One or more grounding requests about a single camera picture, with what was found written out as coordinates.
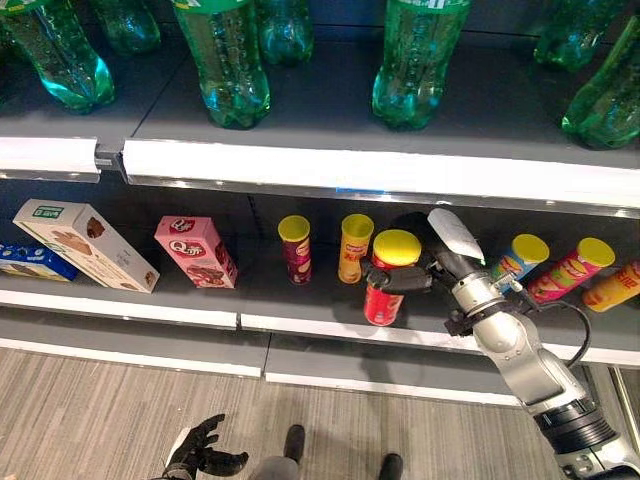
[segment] white shelf edge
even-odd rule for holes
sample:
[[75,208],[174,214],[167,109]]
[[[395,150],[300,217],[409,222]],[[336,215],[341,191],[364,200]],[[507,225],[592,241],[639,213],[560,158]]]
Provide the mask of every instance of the white shelf edge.
[[[473,337],[452,337],[447,333],[441,332],[247,314],[240,315],[240,324],[243,328],[256,330],[481,353]],[[554,343],[544,343],[544,346],[562,360],[570,360],[579,348],[577,346]],[[640,351],[591,347],[582,361],[640,367]]]
[[397,385],[392,383],[365,382],[362,380],[290,375],[286,373],[271,372],[265,372],[265,380],[272,383],[386,393],[391,395],[404,395],[435,400],[450,400],[456,402],[481,403],[486,405],[502,405],[510,407],[520,406],[520,402],[518,402],[518,399],[513,395],[503,395],[499,393],[449,390],[417,387],[413,385]]
[[65,173],[73,176],[99,175],[95,151],[97,138],[0,137],[0,178],[11,172]]
[[[123,158],[130,179],[176,179],[176,187],[180,187],[179,179],[203,179],[222,184],[377,191],[382,195],[403,192],[501,197],[551,204],[605,205],[619,208],[616,215],[620,217],[629,216],[626,209],[640,208],[637,188],[640,170],[626,168],[505,158],[135,139],[125,141]],[[176,161],[179,158],[189,158],[188,169]],[[235,160],[212,162],[212,158]],[[526,178],[527,181],[500,181],[501,178]]]
[[25,350],[29,352],[43,353],[48,355],[85,358],[105,362],[170,368],[174,370],[222,373],[228,375],[241,375],[245,377],[256,378],[262,376],[262,370],[260,368],[249,367],[246,365],[201,362],[196,360],[184,360],[179,358],[158,357],[151,355],[137,355],[132,353],[111,352],[105,350],[69,347],[64,345],[50,345],[46,343],[27,342],[23,340],[11,340],[7,338],[0,338],[0,348],[11,348],[14,350]]
[[57,310],[70,313],[141,318],[199,326],[236,327],[235,312],[164,307],[140,303],[113,302],[91,298],[65,297],[42,293],[0,290],[0,304],[25,308]]

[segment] cookie box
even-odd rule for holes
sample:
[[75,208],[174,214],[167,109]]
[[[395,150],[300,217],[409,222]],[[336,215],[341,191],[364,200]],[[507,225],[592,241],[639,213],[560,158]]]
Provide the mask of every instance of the cookie box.
[[78,269],[45,247],[0,244],[0,271],[11,275],[70,282]]
[[238,270],[213,220],[162,217],[155,239],[198,288],[234,288]]
[[102,286],[151,293],[160,276],[89,204],[32,199],[13,223]]

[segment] gray pants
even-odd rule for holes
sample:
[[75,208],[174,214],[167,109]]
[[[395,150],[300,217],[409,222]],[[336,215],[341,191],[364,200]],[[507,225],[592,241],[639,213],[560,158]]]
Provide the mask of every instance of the gray pants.
[[298,480],[298,464],[286,457],[263,460],[249,480]]

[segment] store shelf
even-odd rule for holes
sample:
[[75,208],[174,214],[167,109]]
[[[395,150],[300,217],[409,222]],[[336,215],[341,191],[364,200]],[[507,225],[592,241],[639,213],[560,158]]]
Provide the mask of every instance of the store shelf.
[[[0,305],[183,326],[236,328],[246,284],[240,281],[236,290],[196,289],[168,255],[157,253],[161,274],[152,294],[104,288],[82,273],[73,283],[3,274]],[[241,257],[246,260],[251,255],[248,252]]]
[[[109,161],[120,154],[125,138],[134,134],[188,52],[180,36],[165,35],[158,52],[122,58],[106,47],[98,32],[91,37],[114,78],[116,100],[88,115],[74,114],[58,104],[29,64],[3,65],[10,71],[0,73],[12,84],[9,92],[3,92],[7,98],[3,95],[0,105],[0,178],[97,182],[96,143],[97,156],[104,157],[100,167],[117,168]],[[78,163],[73,153],[88,141],[93,141],[93,151]],[[20,155],[5,155],[16,142]],[[38,148],[43,142],[48,144]]]
[[640,217],[637,144],[569,140],[558,121],[583,79],[530,53],[460,46],[420,132],[370,112],[376,43],[319,43],[310,64],[270,69],[272,112],[250,131],[208,120],[187,61],[125,143],[125,168],[141,185]]
[[0,308],[0,347],[260,377],[269,335]]
[[[369,324],[362,314],[364,285],[345,285],[338,280],[336,249],[314,247],[313,278],[302,287],[287,280],[280,245],[260,250],[259,261],[247,272],[250,289],[241,311],[244,329],[479,353],[473,337],[447,333],[444,322],[454,304],[447,303],[446,292],[407,297],[393,326],[380,328]],[[584,333],[573,313],[551,311],[533,318],[549,350],[565,360],[575,354]],[[640,366],[637,305],[592,313],[591,318],[593,343],[586,362]]]
[[96,138],[0,137],[0,179],[97,183],[97,143]]
[[[589,388],[582,369],[576,369]],[[486,358],[273,335],[268,382],[519,406]]]
[[[287,280],[279,243],[243,241],[235,290],[196,289],[165,252],[144,255],[160,262],[160,281],[151,295],[104,288],[82,274],[68,284],[0,275],[0,305],[185,327],[235,329],[240,324],[243,330],[480,353],[472,337],[447,333],[444,322],[455,305],[446,292],[407,297],[391,327],[369,324],[362,314],[364,285],[338,280],[334,247],[314,246],[313,279],[301,287]],[[571,299],[579,302],[577,296]],[[574,355],[584,333],[572,313],[533,318],[547,348],[565,360]],[[585,361],[639,367],[639,306],[628,303],[591,318],[593,343]]]

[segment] pink snack box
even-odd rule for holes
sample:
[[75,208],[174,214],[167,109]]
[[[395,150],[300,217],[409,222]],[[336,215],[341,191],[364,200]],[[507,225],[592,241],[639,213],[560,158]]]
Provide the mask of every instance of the pink snack box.
[[235,288],[238,270],[213,220],[162,217],[155,239],[198,288]]

